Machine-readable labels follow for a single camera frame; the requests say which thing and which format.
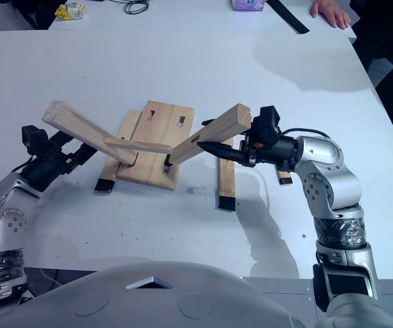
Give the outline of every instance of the small yellow object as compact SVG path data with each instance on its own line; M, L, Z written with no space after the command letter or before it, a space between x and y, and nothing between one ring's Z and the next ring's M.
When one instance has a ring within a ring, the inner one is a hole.
M79 2L60 5L55 15L63 20L81 19L85 11L85 6Z

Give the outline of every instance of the person's fingers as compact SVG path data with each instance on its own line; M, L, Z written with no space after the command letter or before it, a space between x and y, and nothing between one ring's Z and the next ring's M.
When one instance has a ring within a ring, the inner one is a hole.
M312 15L313 18L318 16L318 3L316 1L312 4L312 7L310 8L310 15Z
M336 17L334 16L334 12L332 10L324 10L324 15L328 20L328 23L330 23L330 25L334 28L336 28L338 25L336 23Z
M345 22L345 28L347 29L350 25L349 16L347 13L344 13L344 22Z
M337 22L339 28L344 29L345 28L345 21L344 21L344 16L342 15L342 13L336 12L334 14L334 16L336 17L336 22Z

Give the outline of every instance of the clear plastic cover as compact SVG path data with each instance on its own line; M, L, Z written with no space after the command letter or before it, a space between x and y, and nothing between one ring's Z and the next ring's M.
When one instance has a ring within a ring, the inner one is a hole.
M336 249L356 249L366 244L363 218L314 219L314 228L320 244Z
M21 277L23 272L22 251L4 251L0 253L0 282Z

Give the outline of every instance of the human hand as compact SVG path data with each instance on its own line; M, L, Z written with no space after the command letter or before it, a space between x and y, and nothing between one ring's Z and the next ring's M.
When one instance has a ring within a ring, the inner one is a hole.
M348 14L339 7L336 0L315 0L310 9L313 18L323 14L332 27L346 29L351 24Z

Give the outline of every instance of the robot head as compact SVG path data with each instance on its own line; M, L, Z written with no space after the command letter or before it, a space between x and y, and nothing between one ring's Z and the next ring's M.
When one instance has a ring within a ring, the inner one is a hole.
M184 262L100 271L0 317L0 327L304 327L247 282Z

